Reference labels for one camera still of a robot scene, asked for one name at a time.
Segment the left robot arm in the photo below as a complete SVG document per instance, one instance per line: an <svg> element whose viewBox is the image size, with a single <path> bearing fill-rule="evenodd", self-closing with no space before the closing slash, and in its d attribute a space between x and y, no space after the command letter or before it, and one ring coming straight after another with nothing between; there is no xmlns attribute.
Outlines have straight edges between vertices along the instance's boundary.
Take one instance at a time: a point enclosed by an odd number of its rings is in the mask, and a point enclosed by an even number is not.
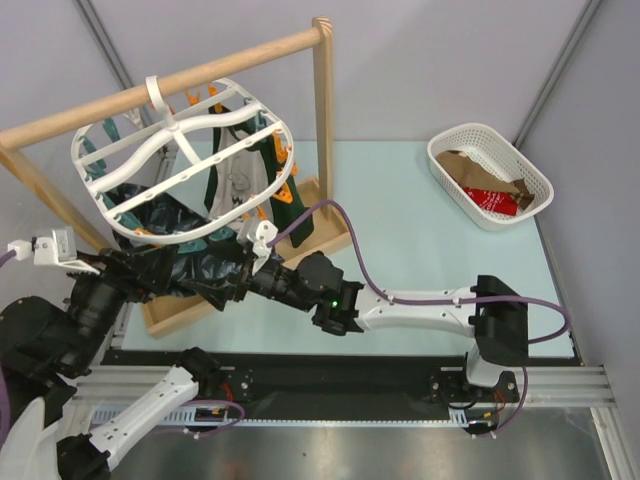
<svg viewBox="0 0 640 480"><path fill-rule="evenodd" d="M188 349L113 422L58 438L64 408L77 392L73 383L91 374L123 306L148 301L166 281L109 249L48 262L74 280L68 307L31 296L1 313L1 476L108 479L169 413L192 400L212 399L222 372L212 355Z"/></svg>

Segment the white plastic clip hanger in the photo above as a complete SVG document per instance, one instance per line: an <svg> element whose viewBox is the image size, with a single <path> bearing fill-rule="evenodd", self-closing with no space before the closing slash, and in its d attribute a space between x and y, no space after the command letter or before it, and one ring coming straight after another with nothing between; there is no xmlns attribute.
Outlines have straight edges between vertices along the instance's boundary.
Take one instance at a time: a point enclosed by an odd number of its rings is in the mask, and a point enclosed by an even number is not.
<svg viewBox="0 0 640 480"><path fill-rule="evenodd" d="M250 213L280 193L287 185L296 165L295 147L287 125L261 101L233 80L222 78L210 83L221 90L205 100L174 113L159 90L159 80L146 79L151 103L160 119L148 127L121 137L103 147L86 148L92 123L79 128L71 143L71 159L89 196L112 230L134 241L150 244L180 244L205 237L212 232ZM253 120L255 132L235 141L217 153L202 156L196 152L188 136L202 130L227 128ZM213 167L234 160L241 152L271 139L280 147L284 164L276 169L275 178L251 194L241 204L207 219L202 226L190 229L171 229L167 233L153 233L148 227L133 227L125 219L138 207L149 206L163 194L187 184ZM110 200L108 196L133 182L133 177L162 148L174 146L184 157L182 168L165 179L133 195L127 200Z"/></svg>

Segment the brown striped sock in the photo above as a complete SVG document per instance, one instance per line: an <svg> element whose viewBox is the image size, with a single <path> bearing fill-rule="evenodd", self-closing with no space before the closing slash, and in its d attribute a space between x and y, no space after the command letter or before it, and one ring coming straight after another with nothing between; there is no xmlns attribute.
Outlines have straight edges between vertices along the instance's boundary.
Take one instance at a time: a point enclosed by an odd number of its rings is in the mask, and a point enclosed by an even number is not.
<svg viewBox="0 0 640 480"><path fill-rule="evenodd" d="M447 150L436 156L438 164L462 188L474 188L509 193L518 204L518 211L525 210L535 199L523 179L507 182L487 171L479 163L460 150Z"/></svg>

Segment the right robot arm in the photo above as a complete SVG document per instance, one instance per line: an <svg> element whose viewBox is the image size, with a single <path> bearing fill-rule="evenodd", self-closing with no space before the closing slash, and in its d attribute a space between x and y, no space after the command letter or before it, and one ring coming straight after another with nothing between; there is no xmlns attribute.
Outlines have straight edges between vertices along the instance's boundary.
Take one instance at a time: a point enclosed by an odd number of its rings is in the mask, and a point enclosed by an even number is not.
<svg viewBox="0 0 640 480"><path fill-rule="evenodd" d="M378 290L348 281L321 252L287 268L277 258L257 267L244 259L222 278L197 279L193 290L216 309L247 293L311 312L322 331L344 336L385 328L446 332L471 340L461 376L463 393L473 401L493 394L503 372L529 360L528 307L506 283L492 275L474 285L432 292Z"/></svg>

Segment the teal plastic clothespin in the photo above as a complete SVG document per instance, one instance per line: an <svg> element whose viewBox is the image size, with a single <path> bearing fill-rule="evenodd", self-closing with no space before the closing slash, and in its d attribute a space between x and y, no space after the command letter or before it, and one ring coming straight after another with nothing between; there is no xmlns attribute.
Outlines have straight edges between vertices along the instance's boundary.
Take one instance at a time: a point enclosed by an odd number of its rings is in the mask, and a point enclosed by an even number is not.
<svg viewBox="0 0 640 480"><path fill-rule="evenodd" d="M203 251L208 243L205 239L197 239L189 242L181 243L178 246L177 253L179 255L190 255Z"/></svg>

